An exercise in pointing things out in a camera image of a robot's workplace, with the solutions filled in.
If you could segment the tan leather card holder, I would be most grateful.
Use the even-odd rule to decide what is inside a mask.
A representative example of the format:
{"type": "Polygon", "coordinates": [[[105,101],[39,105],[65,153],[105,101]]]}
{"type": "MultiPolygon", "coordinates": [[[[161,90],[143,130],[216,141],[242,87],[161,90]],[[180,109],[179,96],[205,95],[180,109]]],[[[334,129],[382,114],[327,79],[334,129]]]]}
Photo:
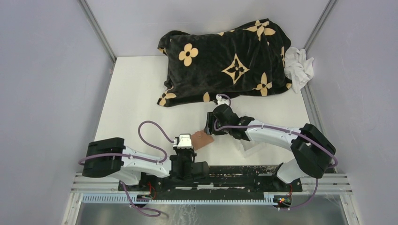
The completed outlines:
{"type": "Polygon", "coordinates": [[[199,150],[214,142],[214,138],[205,131],[197,131],[191,135],[192,146],[194,150],[199,150]]]}

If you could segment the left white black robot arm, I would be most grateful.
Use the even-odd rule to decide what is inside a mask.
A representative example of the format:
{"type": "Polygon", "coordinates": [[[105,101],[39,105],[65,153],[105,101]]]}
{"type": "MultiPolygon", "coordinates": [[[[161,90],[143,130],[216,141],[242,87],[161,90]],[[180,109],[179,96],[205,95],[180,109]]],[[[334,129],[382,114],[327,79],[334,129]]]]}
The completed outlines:
{"type": "Polygon", "coordinates": [[[138,191],[148,184],[144,174],[174,180],[202,179],[209,174],[207,162],[195,161],[189,134],[175,137],[172,147],[175,154],[162,158],[125,146],[123,138],[110,138],[89,143],[87,156],[78,163],[85,177],[115,178],[138,191]]]}

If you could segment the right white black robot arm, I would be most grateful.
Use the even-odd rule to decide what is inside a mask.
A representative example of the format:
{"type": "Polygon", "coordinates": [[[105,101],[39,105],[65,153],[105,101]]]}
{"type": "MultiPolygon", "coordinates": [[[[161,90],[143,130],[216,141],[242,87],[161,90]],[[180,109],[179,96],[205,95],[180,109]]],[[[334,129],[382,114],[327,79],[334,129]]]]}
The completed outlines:
{"type": "Polygon", "coordinates": [[[276,191],[284,191],[294,180],[306,175],[320,179],[327,169],[338,164],[336,148],[316,126],[309,123],[300,128],[267,124],[253,117],[239,117],[229,105],[223,104],[207,113],[205,132],[289,150],[294,158],[281,163],[271,178],[271,186],[276,191]]]}

